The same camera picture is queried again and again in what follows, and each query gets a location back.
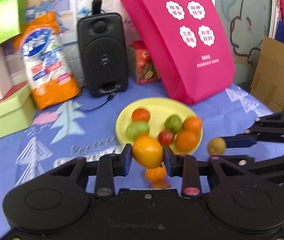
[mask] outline frosted glass panel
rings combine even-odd
[[[236,65],[234,83],[251,80],[264,35],[269,35],[272,0],[215,0]]]

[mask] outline small brown ball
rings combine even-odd
[[[226,149],[226,142],[221,137],[213,138],[207,145],[207,151],[210,155],[223,155]]]

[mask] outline light green fruit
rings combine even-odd
[[[177,134],[182,130],[182,120],[176,114],[169,116],[164,123],[164,127],[166,130],[171,131],[174,134]]]
[[[141,135],[149,135],[149,124],[144,121],[133,122],[126,128],[125,134],[135,141]]]
[[[210,155],[223,155],[226,150],[226,142],[223,138],[216,137],[209,141],[207,151]]]

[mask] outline small red box with fruit picture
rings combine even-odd
[[[160,80],[154,63],[143,41],[134,41],[127,47],[128,66],[137,84],[146,84]]]

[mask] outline green tomato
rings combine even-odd
[[[165,120],[164,126],[166,130],[177,134],[180,130],[182,130],[182,120],[180,117],[174,114]]]
[[[141,135],[149,135],[149,124],[144,121],[131,123],[125,130],[126,136],[131,140],[136,140]]]

